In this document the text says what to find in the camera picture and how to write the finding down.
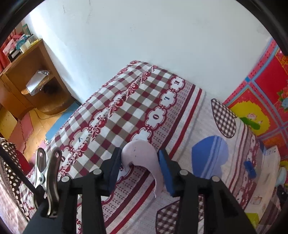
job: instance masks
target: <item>wooden cabinet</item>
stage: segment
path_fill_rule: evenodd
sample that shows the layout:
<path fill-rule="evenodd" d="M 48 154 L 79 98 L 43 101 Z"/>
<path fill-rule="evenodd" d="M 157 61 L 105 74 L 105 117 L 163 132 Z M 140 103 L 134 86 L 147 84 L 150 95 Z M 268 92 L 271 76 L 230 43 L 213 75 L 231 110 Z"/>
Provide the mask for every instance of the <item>wooden cabinet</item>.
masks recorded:
<path fill-rule="evenodd" d="M 26 84 L 38 70 L 50 70 L 46 87 L 51 91 L 42 89 L 34 96 L 23 95 L 21 91 L 26 89 Z M 74 102 L 42 39 L 8 65 L 0 74 L 0 80 L 0 104 L 18 119 L 33 108 L 46 115 L 58 114 Z"/>
<path fill-rule="evenodd" d="M 14 117 L 19 119 L 28 111 L 27 107 L 15 97 L 2 79 L 0 79 L 0 103 L 5 109 L 9 110 Z"/>

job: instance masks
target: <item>white box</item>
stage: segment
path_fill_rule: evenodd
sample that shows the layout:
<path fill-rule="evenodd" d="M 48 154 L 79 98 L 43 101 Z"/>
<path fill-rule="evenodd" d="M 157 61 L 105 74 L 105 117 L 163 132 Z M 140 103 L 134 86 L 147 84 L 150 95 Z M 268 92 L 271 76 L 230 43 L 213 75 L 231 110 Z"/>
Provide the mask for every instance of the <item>white box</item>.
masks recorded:
<path fill-rule="evenodd" d="M 258 215 L 260 221 L 272 197 L 280 164 L 280 154 L 277 146 L 266 151 L 261 174 L 255 191 L 249 201 L 245 213 Z"/>

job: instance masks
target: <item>white wall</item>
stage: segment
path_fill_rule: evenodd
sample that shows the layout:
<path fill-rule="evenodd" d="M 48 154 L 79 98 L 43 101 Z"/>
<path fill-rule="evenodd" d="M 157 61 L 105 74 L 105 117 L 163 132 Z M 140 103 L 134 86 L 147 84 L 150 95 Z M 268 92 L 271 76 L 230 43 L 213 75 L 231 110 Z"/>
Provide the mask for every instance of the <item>white wall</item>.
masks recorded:
<path fill-rule="evenodd" d="M 271 38 L 235 0 L 46 0 L 24 23 L 47 43 L 81 102 L 132 60 L 166 68 L 224 101 Z"/>

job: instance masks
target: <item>bed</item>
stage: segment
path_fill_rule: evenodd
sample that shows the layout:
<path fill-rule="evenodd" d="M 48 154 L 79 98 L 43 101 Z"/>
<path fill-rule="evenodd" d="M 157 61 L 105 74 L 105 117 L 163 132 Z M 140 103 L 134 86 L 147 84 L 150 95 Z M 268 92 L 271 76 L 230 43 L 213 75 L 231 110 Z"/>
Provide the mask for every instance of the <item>bed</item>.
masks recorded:
<path fill-rule="evenodd" d="M 249 179 L 243 162 L 250 160 L 259 175 L 263 144 L 208 93 L 145 62 L 130 62 L 105 83 L 61 127 L 46 152 L 50 155 L 56 146 L 63 152 L 58 179 L 77 178 L 99 168 L 115 147 L 135 139 L 150 142 L 156 150 L 166 148 L 170 158 L 196 176 L 218 175 L 243 209 L 250 201 L 259 176 Z M 27 177 L 33 182 L 34 170 Z M 132 165 L 128 172 L 119 171 L 115 191 L 102 198 L 107 233 L 173 233 L 179 198 L 172 198 L 166 189 L 155 198 L 154 185 L 143 167 Z M 36 210 L 27 187 L 21 183 L 18 189 L 19 209 L 12 219 L 17 219 L 19 227 L 1 217 L 21 233 Z M 81 201 L 79 196 L 77 234 L 82 233 Z M 269 228 L 279 211 L 274 192 L 258 233 Z M 199 197 L 199 233 L 203 233 L 203 214 L 203 198 Z"/>

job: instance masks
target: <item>polka dot cloth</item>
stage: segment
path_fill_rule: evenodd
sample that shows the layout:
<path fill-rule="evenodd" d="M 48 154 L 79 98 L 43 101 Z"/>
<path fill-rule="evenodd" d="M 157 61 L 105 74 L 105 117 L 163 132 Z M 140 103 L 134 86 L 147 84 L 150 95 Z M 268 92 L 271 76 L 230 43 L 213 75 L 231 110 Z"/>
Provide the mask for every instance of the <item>polka dot cloth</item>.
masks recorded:
<path fill-rule="evenodd" d="M 1 146 L 9 154 L 12 161 L 19 167 L 20 170 L 22 170 L 22 168 L 19 164 L 18 158 L 17 158 L 15 144 L 8 143 L 8 142 L 4 141 L 1 143 Z M 12 171 L 11 167 L 4 160 L 2 162 L 3 162 L 2 167 L 5 171 L 5 173 L 7 174 L 7 178 L 9 180 L 9 184 L 10 184 L 10 188 L 8 188 L 8 189 L 12 190 L 14 198 L 16 199 L 16 202 L 17 202 L 19 209 L 25 215 L 25 211 L 23 209 L 23 205 L 22 205 L 22 202 L 20 199 L 20 191 L 19 191 L 19 186 L 20 186 L 21 180 L 18 176 L 16 176 L 16 174 Z"/>

